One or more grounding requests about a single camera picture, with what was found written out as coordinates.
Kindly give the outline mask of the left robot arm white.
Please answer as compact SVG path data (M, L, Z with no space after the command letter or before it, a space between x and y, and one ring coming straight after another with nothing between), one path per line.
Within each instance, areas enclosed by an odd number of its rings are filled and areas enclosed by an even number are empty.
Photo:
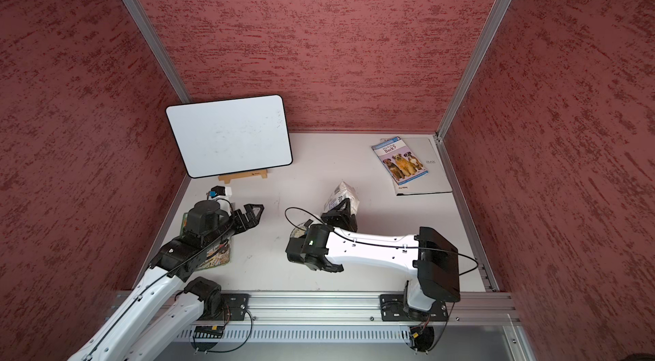
M152 360L189 325L232 316L219 284L194 277L211 253L256 227L262 204L234 209L229 200L197 202L182 233L163 245L106 323L72 355L73 360Z

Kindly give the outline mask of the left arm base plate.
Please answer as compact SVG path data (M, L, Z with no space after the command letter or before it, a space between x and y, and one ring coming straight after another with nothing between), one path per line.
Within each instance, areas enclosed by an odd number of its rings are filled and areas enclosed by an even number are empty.
M202 321L243 321L251 296L241 293L213 293L205 301Z

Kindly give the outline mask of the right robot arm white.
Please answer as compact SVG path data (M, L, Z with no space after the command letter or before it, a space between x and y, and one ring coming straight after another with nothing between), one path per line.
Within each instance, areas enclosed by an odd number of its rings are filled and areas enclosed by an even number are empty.
M358 233L351 199L295 226L288 260L315 272L344 272L347 265L384 267L407 276L404 308L428 313L436 303L461 300L458 249L430 227L406 236Z

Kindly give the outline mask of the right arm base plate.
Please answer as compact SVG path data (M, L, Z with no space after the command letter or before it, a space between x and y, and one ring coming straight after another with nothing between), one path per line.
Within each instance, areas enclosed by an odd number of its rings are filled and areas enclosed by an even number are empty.
M411 309L401 294L380 295L379 304L383 322L445 322L449 316L443 301L435 301L429 312Z

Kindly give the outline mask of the oats bag white purple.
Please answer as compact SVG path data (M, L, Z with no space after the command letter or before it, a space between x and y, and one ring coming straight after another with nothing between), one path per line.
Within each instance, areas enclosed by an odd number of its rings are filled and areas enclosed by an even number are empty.
M325 203L323 211L328 212L329 210L336 208L346 199L350 200L351 214L356 214L360 205L358 194L352 186L341 181Z

